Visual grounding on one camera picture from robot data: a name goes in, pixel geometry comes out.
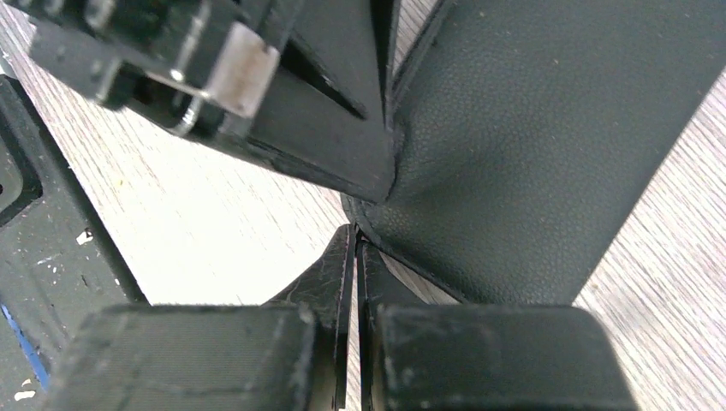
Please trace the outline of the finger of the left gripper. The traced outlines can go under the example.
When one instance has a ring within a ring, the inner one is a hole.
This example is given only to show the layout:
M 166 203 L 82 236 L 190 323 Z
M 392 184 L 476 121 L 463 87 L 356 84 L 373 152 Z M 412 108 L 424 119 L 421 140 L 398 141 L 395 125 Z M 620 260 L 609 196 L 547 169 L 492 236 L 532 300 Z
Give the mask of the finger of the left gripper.
M 220 152 L 369 201 L 395 180 L 386 111 L 397 1 L 307 1 L 252 126 L 227 118 Z

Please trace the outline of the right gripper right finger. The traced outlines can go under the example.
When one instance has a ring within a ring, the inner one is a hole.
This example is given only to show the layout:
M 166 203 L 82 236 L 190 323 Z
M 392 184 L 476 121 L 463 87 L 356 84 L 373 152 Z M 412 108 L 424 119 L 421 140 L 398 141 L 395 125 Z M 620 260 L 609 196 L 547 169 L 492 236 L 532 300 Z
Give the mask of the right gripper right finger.
M 565 306 L 429 304 L 357 249 L 365 410 L 635 410 L 604 327 Z

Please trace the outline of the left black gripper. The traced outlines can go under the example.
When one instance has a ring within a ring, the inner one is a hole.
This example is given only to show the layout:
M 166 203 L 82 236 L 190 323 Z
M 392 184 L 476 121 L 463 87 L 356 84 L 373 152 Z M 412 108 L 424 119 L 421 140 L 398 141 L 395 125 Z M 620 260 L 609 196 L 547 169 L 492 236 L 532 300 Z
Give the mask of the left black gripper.
M 109 110 L 179 136 L 245 133 L 277 69 L 278 1 L 14 1 L 30 58 Z

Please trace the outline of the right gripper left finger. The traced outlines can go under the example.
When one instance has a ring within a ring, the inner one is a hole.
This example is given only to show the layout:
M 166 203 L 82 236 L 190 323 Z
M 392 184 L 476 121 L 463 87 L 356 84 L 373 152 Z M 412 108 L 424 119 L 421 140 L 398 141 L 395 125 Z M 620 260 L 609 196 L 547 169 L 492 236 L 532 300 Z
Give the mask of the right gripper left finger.
M 356 231 L 259 306 L 117 305 L 89 316 L 48 410 L 340 410 Z

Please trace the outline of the black zip tool case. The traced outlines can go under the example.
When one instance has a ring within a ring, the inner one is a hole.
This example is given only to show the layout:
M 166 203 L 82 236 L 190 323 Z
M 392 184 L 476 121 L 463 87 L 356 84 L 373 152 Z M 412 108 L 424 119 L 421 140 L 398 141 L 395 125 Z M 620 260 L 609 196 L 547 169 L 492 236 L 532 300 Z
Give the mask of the black zip tool case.
M 459 301 L 570 304 L 724 66 L 722 1 L 440 1 L 388 103 L 395 185 L 343 209 Z

